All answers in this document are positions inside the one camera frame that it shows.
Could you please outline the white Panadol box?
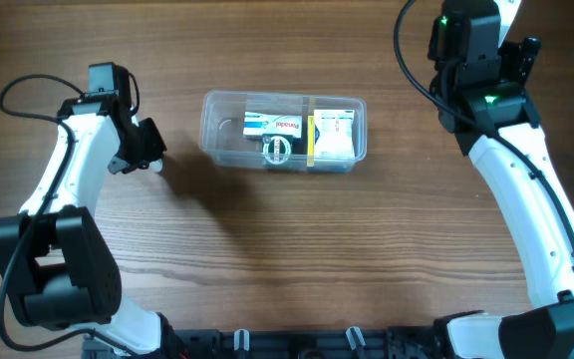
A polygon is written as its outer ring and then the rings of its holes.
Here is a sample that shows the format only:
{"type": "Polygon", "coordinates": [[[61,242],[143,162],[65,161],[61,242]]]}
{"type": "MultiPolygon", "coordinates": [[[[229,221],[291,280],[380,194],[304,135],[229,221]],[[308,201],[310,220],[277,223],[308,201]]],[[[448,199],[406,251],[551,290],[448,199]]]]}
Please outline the white Panadol box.
{"type": "Polygon", "coordinates": [[[246,112],[243,135],[249,138],[260,138],[266,135],[291,136],[302,138],[302,118],[292,115],[270,115],[246,112]]]}

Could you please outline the green Zam-Buk box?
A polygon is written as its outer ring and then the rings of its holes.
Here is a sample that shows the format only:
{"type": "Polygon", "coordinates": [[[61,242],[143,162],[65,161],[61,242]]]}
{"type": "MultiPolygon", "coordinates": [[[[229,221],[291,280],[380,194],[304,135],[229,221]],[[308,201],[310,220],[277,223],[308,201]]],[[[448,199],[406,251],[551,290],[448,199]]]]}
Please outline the green Zam-Buk box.
{"type": "Polygon", "coordinates": [[[293,137],[288,135],[265,135],[262,137],[263,165],[267,168],[285,167],[293,150],[293,137]]]}

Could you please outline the white medicine box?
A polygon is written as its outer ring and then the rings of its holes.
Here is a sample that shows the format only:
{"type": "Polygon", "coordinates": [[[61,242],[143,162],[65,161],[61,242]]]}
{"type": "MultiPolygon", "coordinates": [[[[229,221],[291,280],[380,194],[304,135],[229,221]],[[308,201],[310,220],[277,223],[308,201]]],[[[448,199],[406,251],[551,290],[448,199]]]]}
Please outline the white medicine box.
{"type": "Polygon", "coordinates": [[[317,158],[352,158],[354,110],[315,110],[313,154],[317,158]]]}

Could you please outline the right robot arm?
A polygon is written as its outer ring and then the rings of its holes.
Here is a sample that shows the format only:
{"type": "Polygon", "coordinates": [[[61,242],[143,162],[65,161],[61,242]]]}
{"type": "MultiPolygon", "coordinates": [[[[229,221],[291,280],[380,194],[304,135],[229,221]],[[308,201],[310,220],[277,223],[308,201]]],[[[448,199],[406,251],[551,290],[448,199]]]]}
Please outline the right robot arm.
{"type": "Polygon", "coordinates": [[[515,1],[446,1],[431,30],[430,93],[489,186],[517,248],[531,309],[445,326],[461,358],[574,358],[574,210],[525,82],[538,40],[506,40],[515,1]]]}

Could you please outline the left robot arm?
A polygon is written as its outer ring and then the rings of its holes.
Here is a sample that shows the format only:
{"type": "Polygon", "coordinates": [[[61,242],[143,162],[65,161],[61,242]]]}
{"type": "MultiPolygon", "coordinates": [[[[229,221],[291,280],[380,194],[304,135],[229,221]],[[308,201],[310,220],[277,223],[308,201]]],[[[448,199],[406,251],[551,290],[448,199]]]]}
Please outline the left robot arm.
{"type": "Polygon", "coordinates": [[[166,320],[123,296],[122,279],[96,223],[106,174],[162,168],[166,145],[140,120],[135,76],[113,62],[89,68],[89,89],[63,102],[58,138],[18,214],[0,217],[0,339],[19,352],[78,335],[116,356],[165,357],[166,320]]]}

